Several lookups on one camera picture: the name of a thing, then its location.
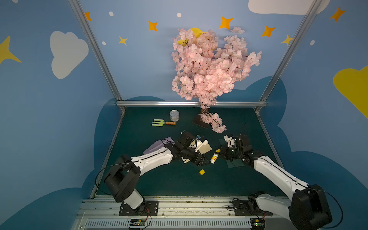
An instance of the yellow moon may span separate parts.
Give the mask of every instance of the yellow moon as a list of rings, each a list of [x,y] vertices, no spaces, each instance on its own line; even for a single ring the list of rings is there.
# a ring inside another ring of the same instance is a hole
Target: yellow moon
[[[190,28],[191,31],[193,31],[193,34],[198,38],[203,32],[202,30],[198,29],[197,27]]]

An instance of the artificial cherry blossom tree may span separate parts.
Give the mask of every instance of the artificial cherry blossom tree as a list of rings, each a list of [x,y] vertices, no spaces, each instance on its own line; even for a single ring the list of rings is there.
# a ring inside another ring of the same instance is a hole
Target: artificial cherry blossom tree
[[[231,32],[244,33],[240,27],[234,27]],[[223,49],[217,48],[218,38],[212,30],[198,37],[190,29],[179,30],[173,44],[177,51],[172,53],[177,63],[173,90],[187,100],[198,98],[202,120],[211,123],[213,131],[223,132],[226,126],[219,115],[208,112],[208,108],[216,104],[217,96],[231,92],[236,81],[245,79],[252,65],[259,65],[262,51],[248,55],[247,43],[237,35],[224,38],[227,44]]]

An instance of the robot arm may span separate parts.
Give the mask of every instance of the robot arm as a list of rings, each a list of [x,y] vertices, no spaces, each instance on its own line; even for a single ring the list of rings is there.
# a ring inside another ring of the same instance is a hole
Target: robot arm
[[[290,220],[299,230],[316,230],[332,222],[326,195],[320,186],[311,186],[299,180],[261,151],[254,151],[246,135],[232,140],[233,143],[227,141],[228,145],[221,148],[224,157],[229,160],[241,159],[277,185],[289,198],[259,194],[252,197],[254,206]]]
[[[202,165],[205,155],[196,152],[197,148],[189,147],[193,140],[195,137],[192,134],[184,132],[175,143],[166,143],[152,153],[134,157],[121,156],[104,178],[104,183],[115,201],[124,201],[137,213],[141,213],[145,207],[145,200],[135,189],[139,177],[158,166],[182,157],[196,165]]]
[[[184,132],[178,141],[167,143],[153,153],[131,158],[121,156],[104,179],[116,202],[124,201],[137,213],[143,212],[145,200],[135,189],[139,177],[175,159],[185,158],[201,165],[204,155],[189,147],[194,139],[193,135]],[[332,222],[327,199],[320,186],[308,185],[279,167],[262,152],[254,151],[246,135],[227,140],[227,145],[221,147],[221,155],[226,160],[241,159],[266,176],[288,197],[285,199],[259,193],[250,197],[252,206],[290,220],[299,230],[316,230]]]

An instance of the green rake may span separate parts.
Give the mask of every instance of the green rake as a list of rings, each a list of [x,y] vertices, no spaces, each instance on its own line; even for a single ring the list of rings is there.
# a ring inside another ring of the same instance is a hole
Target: green rake
[[[152,126],[159,126],[162,127],[163,124],[167,124],[167,125],[176,125],[176,122],[174,121],[164,121],[163,119],[154,119],[154,122],[152,122]]]

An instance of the vent grille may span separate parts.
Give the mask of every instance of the vent grille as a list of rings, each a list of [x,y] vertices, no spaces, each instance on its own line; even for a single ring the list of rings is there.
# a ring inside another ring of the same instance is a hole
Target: vent grille
[[[116,220],[116,219],[94,219],[86,222],[84,229],[127,229],[130,220]],[[225,218],[204,218],[204,219],[153,219],[149,225],[151,229],[164,228],[251,228],[250,219],[225,219]]]

